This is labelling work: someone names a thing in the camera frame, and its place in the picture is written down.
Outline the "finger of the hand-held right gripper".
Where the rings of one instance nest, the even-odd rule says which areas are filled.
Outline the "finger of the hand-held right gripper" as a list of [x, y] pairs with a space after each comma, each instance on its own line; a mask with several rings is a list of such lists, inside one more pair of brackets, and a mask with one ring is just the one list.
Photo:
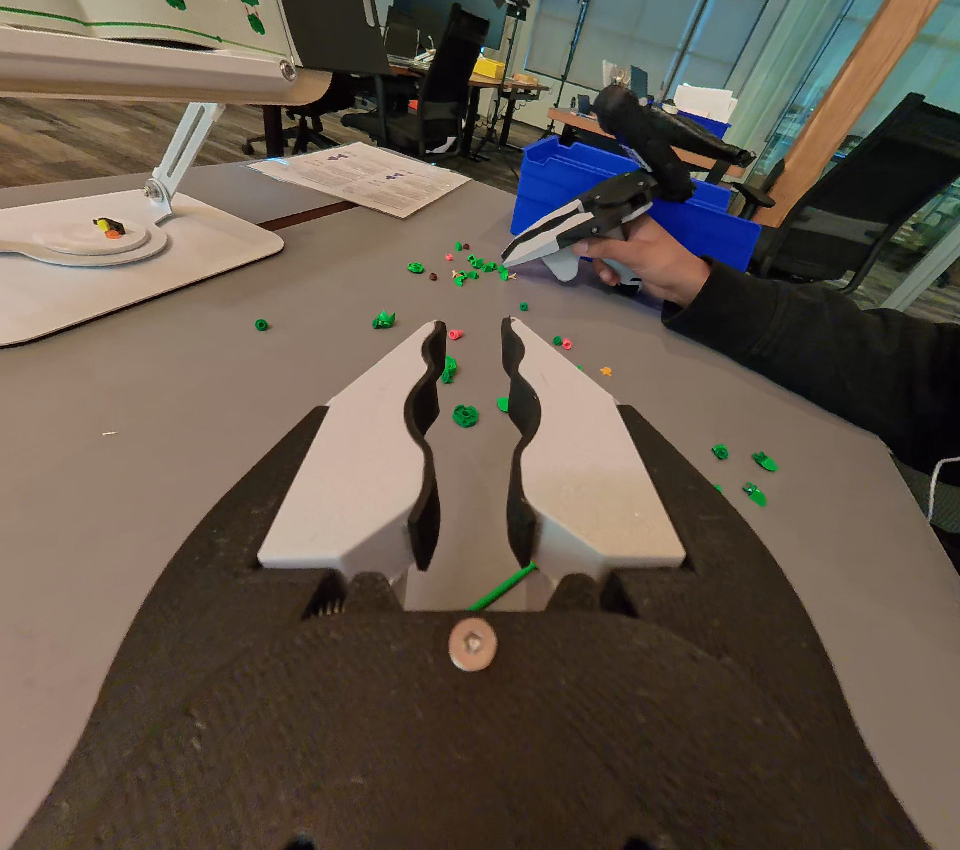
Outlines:
[[591, 212], [571, 202], [516, 237], [517, 248], [566, 248], [591, 235]]
[[547, 266], [577, 266], [579, 255], [572, 247], [590, 236], [586, 231], [524, 232], [505, 249], [502, 262], [505, 266], [519, 266], [542, 259]]

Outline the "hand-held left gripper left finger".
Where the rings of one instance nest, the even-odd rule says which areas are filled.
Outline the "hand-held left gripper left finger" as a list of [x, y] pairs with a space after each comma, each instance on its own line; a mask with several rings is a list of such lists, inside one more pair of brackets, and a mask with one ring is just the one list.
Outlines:
[[402, 607], [441, 526], [426, 433], [439, 413], [447, 325], [429, 321], [321, 408], [316, 436], [258, 551], [269, 569], [382, 574]]

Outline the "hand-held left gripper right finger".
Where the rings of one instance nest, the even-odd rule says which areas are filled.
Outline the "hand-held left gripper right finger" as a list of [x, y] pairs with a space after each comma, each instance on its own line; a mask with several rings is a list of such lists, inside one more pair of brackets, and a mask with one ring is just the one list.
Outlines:
[[687, 551], [630, 430], [640, 415], [520, 319], [503, 319], [501, 344], [520, 434], [507, 497], [520, 566], [535, 564], [554, 584], [680, 567]]

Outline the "person's right forearm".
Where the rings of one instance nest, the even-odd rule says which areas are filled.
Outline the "person's right forearm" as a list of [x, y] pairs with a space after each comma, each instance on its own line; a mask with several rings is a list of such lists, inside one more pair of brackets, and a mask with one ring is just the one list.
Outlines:
[[690, 304], [664, 304], [666, 328], [873, 433], [915, 471], [931, 475], [953, 458], [940, 475], [958, 485], [957, 324], [707, 265]]

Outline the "person's right hand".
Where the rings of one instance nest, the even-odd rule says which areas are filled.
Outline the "person's right hand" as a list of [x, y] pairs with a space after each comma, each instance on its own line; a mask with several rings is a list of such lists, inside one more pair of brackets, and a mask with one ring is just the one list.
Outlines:
[[623, 279], [614, 263], [641, 280], [643, 289], [657, 299], [680, 308], [690, 305], [711, 275], [711, 266], [686, 247], [649, 215], [623, 227], [624, 237], [595, 236], [571, 246], [577, 256], [592, 260], [594, 270], [606, 285]]

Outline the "blue storage bin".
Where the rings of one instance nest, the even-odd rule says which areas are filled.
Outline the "blue storage bin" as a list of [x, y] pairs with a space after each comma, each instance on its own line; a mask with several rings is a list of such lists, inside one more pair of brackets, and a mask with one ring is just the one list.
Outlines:
[[724, 139], [727, 131], [730, 129], [731, 124], [725, 121], [716, 120], [709, 116], [703, 116], [701, 114], [687, 112], [679, 107], [677, 107], [673, 101], [666, 100], [662, 104], [661, 108], [671, 114], [678, 117], [678, 119], [684, 121], [687, 124], [696, 125], [703, 129], [705, 133], [710, 133], [720, 139]]
[[[564, 145], [549, 136], [524, 150], [510, 223], [512, 234], [534, 226], [594, 185], [639, 168], [628, 156], [583, 143]], [[654, 200], [650, 216], [679, 243], [739, 271], [748, 269], [762, 235], [760, 224], [728, 213], [732, 193], [694, 181], [694, 196], [682, 203]]]

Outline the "white paper stack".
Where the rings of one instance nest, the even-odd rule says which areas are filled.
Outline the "white paper stack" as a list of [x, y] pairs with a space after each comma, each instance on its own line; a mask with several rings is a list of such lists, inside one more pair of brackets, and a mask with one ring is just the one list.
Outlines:
[[738, 99], [725, 88], [702, 88], [681, 84], [673, 100], [682, 112], [702, 116], [717, 122], [730, 123]]

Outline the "green web piece with stem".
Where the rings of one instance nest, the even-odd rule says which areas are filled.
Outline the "green web piece with stem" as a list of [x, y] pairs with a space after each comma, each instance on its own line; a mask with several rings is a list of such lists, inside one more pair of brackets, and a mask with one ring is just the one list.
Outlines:
[[486, 609], [492, 607], [494, 604], [497, 604], [499, 600], [514, 590], [521, 582], [539, 571], [539, 568], [540, 567], [537, 563], [531, 562], [526, 567], [519, 569], [502, 583], [496, 585], [489, 592], [485, 593], [479, 599], [474, 601], [473, 604], [470, 604], [467, 607], [467, 610], [471, 613], [486, 611]]

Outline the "black office chair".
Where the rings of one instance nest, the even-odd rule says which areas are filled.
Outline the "black office chair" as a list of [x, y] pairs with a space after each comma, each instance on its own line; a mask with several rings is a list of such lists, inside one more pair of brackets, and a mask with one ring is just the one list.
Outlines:
[[748, 272], [858, 289], [901, 226], [959, 175], [959, 115], [909, 93], [870, 135], [761, 227]]
[[417, 77], [391, 75], [374, 79], [376, 106], [341, 116], [344, 127], [422, 160], [458, 154], [464, 144], [470, 80], [489, 21], [450, 7], [447, 24], [432, 64]]

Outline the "black tripod light stand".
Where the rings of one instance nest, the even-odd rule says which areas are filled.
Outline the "black tripod light stand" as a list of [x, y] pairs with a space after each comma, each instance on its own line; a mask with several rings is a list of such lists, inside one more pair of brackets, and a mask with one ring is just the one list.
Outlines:
[[[480, 143], [478, 144], [476, 150], [471, 154], [471, 158], [474, 161], [484, 161], [489, 160], [489, 157], [484, 157], [483, 151], [485, 147], [493, 145], [496, 140], [496, 146], [498, 152], [502, 153], [503, 147], [509, 146], [509, 135], [510, 127], [513, 121], [515, 110], [517, 107], [516, 98], [516, 89], [512, 88], [509, 92], [506, 92], [506, 86], [508, 78], [511, 76], [511, 62], [514, 52], [514, 44], [517, 39], [519, 28], [521, 27], [522, 22], [526, 20], [527, 13], [530, 9], [530, 0], [492, 0], [493, 3], [498, 8], [504, 8], [506, 16], [508, 19], [512, 20], [512, 25], [510, 29], [510, 34], [508, 38], [506, 57], [504, 61], [504, 71], [501, 74], [498, 85], [496, 86], [496, 100], [494, 101], [494, 111], [491, 120], [487, 124], [486, 133], [482, 137]], [[500, 106], [503, 100], [506, 100], [506, 110], [503, 118], [503, 127], [499, 132], [499, 136], [496, 136], [496, 130], [498, 127], [498, 118]]]
[[566, 61], [563, 67], [561, 74], [560, 82], [558, 85], [558, 93], [555, 102], [555, 107], [559, 108], [562, 102], [563, 94], [567, 83], [570, 81], [570, 71], [574, 61], [574, 57], [578, 48], [579, 41], [581, 39], [582, 28], [585, 23], [587, 10], [589, 9], [590, 0], [575, 0], [578, 6], [578, 16], [577, 20], [571, 35], [570, 45], [566, 57]]

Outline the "laminated paper sheet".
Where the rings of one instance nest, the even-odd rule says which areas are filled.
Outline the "laminated paper sheet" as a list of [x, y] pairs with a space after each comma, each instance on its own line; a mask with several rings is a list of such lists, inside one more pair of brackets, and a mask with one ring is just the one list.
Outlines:
[[361, 142], [258, 160], [248, 167], [397, 219], [413, 215], [469, 181], [462, 174]]

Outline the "white book stand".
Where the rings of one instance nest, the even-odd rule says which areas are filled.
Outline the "white book stand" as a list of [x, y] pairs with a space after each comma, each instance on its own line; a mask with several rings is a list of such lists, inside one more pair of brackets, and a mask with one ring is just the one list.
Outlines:
[[[281, 102], [297, 81], [284, 57], [102, 40], [2, 26], [2, 95], [49, 92], [186, 101], [144, 184], [3, 208], [1, 343], [13, 347], [279, 253], [283, 240], [178, 189], [226, 102]], [[109, 217], [126, 235], [107, 239]]]

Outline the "wooden post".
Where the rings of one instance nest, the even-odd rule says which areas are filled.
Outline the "wooden post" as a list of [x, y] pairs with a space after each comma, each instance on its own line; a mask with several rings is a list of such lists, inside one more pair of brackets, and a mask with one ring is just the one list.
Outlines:
[[779, 227], [821, 177], [834, 152], [943, 0], [884, 0], [784, 158], [771, 187], [774, 206], [755, 221]]

